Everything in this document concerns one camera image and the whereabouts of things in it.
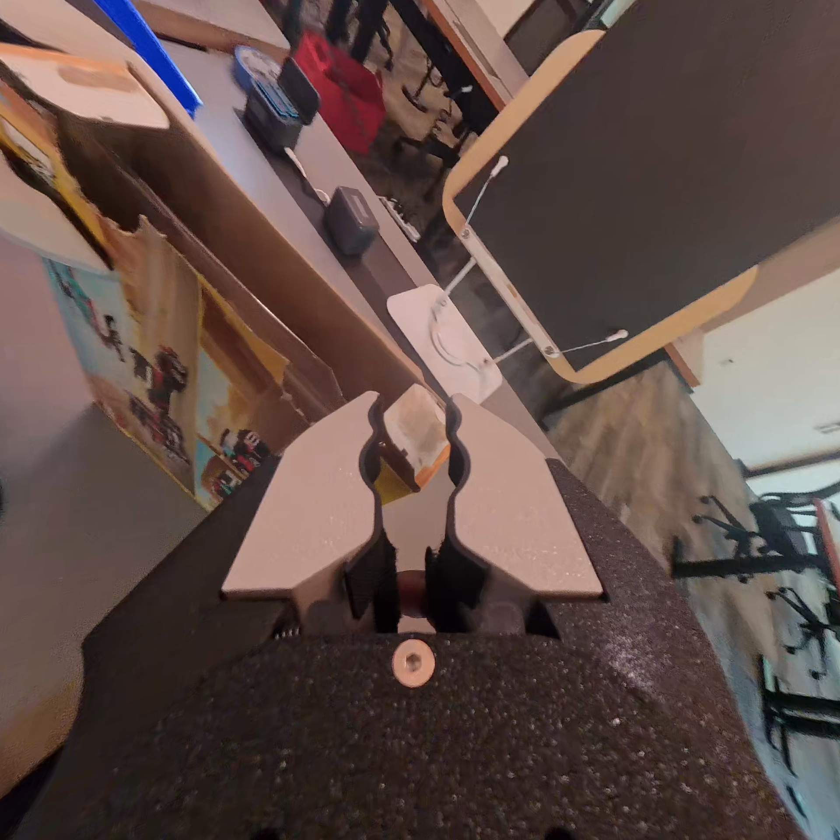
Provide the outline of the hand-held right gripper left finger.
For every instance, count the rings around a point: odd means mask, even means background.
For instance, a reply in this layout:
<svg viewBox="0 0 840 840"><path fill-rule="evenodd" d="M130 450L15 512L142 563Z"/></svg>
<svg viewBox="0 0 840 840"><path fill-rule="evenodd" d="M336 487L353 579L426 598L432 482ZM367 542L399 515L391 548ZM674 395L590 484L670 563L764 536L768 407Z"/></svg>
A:
<svg viewBox="0 0 840 840"><path fill-rule="evenodd" d="M286 602L304 631L396 630L396 551L375 488L383 432L382 398L364 392L287 448L224 579L224 599Z"/></svg>

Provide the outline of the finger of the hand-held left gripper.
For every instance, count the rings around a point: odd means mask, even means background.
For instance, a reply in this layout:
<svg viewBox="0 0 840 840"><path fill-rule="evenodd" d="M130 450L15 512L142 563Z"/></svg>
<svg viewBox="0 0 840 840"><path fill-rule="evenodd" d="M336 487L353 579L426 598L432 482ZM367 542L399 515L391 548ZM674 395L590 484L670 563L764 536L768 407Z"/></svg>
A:
<svg viewBox="0 0 840 840"><path fill-rule="evenodd" d="M46 195L25 183L1 156L1 232L37 255L100 275L111 271Z"/></svg>

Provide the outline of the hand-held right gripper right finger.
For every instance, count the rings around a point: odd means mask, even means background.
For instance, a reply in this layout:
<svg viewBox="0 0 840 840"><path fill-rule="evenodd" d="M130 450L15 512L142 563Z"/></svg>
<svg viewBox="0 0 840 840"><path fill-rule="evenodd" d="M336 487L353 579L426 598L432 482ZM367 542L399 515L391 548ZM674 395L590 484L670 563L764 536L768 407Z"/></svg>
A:
<svg viewBox="0 0 840 840"><path fill-rule="evenodd" d="M447 404L446 432L454 490L425 561L433 628L553 631L552 604L604 602L550 459L466 395Z"/></svg>

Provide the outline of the yellow lego set box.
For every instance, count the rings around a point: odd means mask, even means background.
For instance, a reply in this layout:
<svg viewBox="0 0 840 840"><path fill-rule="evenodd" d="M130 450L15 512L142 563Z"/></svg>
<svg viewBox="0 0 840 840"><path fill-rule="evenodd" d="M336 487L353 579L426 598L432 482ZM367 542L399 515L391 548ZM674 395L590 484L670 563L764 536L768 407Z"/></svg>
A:
<svg viewBox="0 0 840 840"><path fill-rule="evenodd" d="M214 509L381 394L384 503L449 455L422 375L286 241L134 68L2 44L2 155L111 271L41 258L93 402Z"/></svg>

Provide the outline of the blue plastic bin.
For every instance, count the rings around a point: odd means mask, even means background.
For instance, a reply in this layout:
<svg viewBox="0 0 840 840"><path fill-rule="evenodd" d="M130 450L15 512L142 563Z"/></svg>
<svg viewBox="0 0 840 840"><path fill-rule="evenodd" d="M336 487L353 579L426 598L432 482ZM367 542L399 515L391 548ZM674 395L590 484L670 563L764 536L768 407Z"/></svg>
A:
<svg viewBox="0 0 840 840"><path fill-rule="evenodd" d="M196 91L166 53L160 40L131 1L95 1L134 51L154 70L176 100L194 119L203 105Z"/></svg>

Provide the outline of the black office chair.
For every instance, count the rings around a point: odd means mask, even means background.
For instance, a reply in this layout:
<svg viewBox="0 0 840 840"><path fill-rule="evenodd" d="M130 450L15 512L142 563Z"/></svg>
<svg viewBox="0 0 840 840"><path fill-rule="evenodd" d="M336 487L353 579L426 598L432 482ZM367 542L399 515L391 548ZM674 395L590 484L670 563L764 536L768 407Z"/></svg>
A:
<svg viewBox="0 0 840 840"><path fill-rule="evenodd" d="M812 493L771 492L749 504L754 527L738 520L713 495L699 498L701 504L716 507L723 519L696 514L696 524L708 522L718 527L734 545L729 558L703 561L685 559L679 538L673 542L669 575L671 579L698 580L733 577L741 583L758 574L819 572L838 590L838 554L830 532L823 529L820 515L830 513L838 519L838 508L830 499L838 494L839 483Z"/></svg>

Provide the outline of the black charger case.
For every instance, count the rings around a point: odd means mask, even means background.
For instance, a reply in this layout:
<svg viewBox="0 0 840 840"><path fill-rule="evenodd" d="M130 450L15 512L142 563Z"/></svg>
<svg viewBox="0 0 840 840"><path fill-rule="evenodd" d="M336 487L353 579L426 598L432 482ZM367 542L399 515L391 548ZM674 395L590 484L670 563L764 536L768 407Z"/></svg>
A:
<svg viewBox="0 0 840 840"><path fill-rule="evenodd" d="M321 106L318 90L293 57L279 74L252 76L244 121L273 154L293 152L301 133L315 120Z"/></svg>

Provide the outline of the blue tape roll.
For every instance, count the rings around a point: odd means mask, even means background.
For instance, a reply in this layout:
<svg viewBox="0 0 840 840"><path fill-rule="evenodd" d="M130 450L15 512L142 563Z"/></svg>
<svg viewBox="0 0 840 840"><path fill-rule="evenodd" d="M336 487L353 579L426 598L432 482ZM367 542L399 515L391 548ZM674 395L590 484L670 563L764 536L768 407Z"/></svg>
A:
<svg viewBox="0 0 840 840"><path fill-rule="evenodd" d="M248 93L255 80L277 81L280 71L281 64L262 51L247 45L234 47L232 72L243 92Z"/></svg>

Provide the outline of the grey power adapter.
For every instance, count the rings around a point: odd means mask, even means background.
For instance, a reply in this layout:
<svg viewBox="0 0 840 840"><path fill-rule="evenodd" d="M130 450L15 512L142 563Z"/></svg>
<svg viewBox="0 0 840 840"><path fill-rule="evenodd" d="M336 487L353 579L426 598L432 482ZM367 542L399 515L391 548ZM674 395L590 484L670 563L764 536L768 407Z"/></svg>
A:
<svg viewBox="0 0 840 840"><path fill-rule="evenodd" d="M362 257L380 234L380 225L364 195L351 186L338 186L324 209L324 227L338 251Z"/></svg>

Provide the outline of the white power strip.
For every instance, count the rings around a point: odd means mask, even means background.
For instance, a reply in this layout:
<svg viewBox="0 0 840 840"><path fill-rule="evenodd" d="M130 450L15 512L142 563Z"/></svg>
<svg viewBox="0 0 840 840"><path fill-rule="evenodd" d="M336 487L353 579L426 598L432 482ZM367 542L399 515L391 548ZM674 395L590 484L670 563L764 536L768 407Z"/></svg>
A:
<svg viewBox="0 0 840 840"><path fill-rule="evenodd" d="M405 237L413 245L417 245L421 239L421 233L408 219L404 205L393 196L378 195L377 198Z"/></svg>

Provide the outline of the red bag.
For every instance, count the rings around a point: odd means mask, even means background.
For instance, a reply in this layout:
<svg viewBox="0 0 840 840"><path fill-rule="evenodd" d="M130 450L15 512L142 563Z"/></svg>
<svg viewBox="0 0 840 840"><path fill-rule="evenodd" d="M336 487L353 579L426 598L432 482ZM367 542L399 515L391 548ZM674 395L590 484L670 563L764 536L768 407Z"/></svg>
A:
<svg viewBox="0 0 840 840"><path fill-rule="evenodd" d="M293 54L320 98L319 113L342 147L366 155L385 120L384 83L313 30L305 30Z"/></svg>

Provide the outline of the wooden desk with black legs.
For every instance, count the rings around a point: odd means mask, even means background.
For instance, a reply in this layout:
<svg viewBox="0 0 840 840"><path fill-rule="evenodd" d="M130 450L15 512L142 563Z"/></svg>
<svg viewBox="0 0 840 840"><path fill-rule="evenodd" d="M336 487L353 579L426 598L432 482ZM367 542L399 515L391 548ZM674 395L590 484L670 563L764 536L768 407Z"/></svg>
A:
<svg viewBox="0 0 840 840"><path fill-rule="evenodd" d="M497 112L529 80L529 75L476 1L420 1Z"/></svg>

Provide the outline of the tablet with pale frame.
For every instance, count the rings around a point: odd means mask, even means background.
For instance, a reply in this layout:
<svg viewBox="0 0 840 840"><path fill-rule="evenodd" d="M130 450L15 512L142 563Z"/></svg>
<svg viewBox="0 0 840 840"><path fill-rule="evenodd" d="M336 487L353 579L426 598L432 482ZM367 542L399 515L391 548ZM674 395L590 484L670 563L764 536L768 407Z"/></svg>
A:
<svg viewBox="0 0 840 840"><path fill-rule="evenodd" d="M635 2L541 64L445 217L554 373L601 382L838 218L838 60L838 2Z"/></svg>

